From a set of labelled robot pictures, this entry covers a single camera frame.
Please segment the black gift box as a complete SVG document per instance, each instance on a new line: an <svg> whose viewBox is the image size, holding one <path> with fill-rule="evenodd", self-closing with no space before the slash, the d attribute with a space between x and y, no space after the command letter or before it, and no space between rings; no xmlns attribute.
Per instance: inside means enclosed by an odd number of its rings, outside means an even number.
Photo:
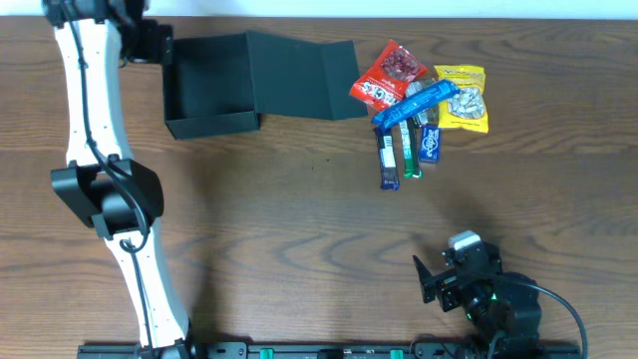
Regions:
<svg viewBox="0 0 638 359"><path fill-rule="evenodd" d="M253 132L263 115L327 121L367 116L350 96L351 41L313 43L248 31L179 39L162 68L164 123L177 140Z"/></svg>

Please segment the green snack bar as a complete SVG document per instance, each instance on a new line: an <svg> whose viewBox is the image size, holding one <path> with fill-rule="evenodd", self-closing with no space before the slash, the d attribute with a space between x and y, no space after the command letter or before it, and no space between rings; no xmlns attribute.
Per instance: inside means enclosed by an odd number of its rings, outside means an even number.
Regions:
<svg viewBox="0 0 638 359"><path fill-rule="evenodd" d="M416 158L415 129L412 122L409 120L400 122L400 133L405 165L404 178L419 179L423 174Z"/></svg>

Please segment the blue snack bar wrapper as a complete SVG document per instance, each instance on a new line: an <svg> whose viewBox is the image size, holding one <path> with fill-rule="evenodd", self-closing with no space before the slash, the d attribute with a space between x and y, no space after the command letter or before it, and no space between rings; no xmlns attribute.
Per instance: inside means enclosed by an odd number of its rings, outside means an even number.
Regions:
<svg viewBox="0 0 638 359"><path fill-rule="evenodd" d="M372 118L371 124L386 132L394 125L450 99L460 91L453 82L440 80L378 113Z"/></svg>

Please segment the red Hacks candy bag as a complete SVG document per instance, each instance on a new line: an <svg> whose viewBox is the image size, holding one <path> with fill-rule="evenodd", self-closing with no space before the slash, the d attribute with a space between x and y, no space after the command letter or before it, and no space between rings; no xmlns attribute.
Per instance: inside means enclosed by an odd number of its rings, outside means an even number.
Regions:
<svg viewBox="0 0 638 359"><path fill-rule="evenodd" d="M402 101L408 86L428 73L407 49L390 40L372 67L351 87L349 95L382 112Z"/></svg>

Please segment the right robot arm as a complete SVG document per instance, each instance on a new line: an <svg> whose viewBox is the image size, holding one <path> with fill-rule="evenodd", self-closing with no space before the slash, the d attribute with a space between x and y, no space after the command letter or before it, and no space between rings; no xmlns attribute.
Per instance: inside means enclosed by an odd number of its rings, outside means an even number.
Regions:
<svg viewBox="0 0 638 359"><path fill-rule="evenodd" d="M539 356L541 309L535 281L502 270L497 246L479 241L444 252L451 268L433 275L413 257L423 301L437 300L443 311L462 308L478 331L486 353L498 358Z"/></svg>

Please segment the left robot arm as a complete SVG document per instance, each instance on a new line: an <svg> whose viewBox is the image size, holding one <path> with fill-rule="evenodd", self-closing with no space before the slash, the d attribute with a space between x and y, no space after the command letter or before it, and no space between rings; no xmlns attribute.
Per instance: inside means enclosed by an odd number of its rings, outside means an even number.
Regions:
<svg viewBox="0 0 638 359"><path fill-rule="evenodd" d="M136 161L125 128L120 69L171 60L172 28L145 18L148 7L146 1L112 0L42 4L63 58L70 121L65 165L51 172L52 188L114 256L140 328L130 347L80 348L96 358L200 353L160 242L160 179Z"/></svg>

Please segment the blue Eclipse gum pack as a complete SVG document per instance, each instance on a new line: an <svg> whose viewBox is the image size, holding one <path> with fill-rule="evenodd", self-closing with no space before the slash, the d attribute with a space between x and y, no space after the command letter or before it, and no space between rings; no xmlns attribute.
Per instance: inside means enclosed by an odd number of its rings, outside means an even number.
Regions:
<svg viewBox="0 0 638 359"><path fill-rule="evenodd" d="M422 164L437 164L440 160L441 129L435 126L422 128L419 162Z"/></svg>

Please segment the dark blue chocolate bar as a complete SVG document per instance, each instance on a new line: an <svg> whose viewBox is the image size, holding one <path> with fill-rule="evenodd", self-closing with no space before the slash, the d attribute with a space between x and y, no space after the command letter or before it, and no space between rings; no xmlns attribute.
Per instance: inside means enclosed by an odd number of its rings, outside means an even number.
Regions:
<svg viewBox="0 0 638 359"><path fill-rule="evenodd" d="M377 140L377 149L380 160L380 188L382 190L398 190L400 187L400 181L391 132L383 132L380 128L375 128L374 133Z"/></svg>

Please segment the yellow nut snack bag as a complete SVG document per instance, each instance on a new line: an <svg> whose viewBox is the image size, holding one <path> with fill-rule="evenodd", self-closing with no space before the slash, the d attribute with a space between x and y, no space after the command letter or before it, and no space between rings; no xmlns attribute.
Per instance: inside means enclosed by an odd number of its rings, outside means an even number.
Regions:
<svg viewBox="0 0 638 359"><path fill-rule="evenodd" d="M436 65L440 80L449 80L460 91L439 103L438 125L487 134L488 113L483 99L485 71L475 65Z"/></svg>

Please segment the clear trail mix packet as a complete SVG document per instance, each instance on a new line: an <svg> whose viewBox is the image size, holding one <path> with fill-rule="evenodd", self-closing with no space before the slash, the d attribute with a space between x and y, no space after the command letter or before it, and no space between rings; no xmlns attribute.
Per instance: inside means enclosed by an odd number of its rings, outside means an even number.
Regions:
<svg viewBox="0 0 638 359"><path fill-rule="evenodd" d="M422 94L427 87L434 83L435 80L432 78L417 80L410 83L406 90L406 99L411 100L413 107L418 110L418 112L413 115L413 123L416 126L432 125L437 121L436 115L438 113L437 110L432 109L434 105L432 96Z"/></svg>

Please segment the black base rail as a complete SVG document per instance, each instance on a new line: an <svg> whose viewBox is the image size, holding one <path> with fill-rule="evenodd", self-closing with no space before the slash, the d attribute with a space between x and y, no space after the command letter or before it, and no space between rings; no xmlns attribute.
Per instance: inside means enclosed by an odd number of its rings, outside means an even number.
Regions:
<svg viewBox="0 0 638 359"><path fill-rule="evenodd" d="M87 344L78 359L202 358L202 359L443 359L485 358L488 349L469 343L421 341L411 345L372 344L247 344L219 342L148 350L139 344Z"/></svg>

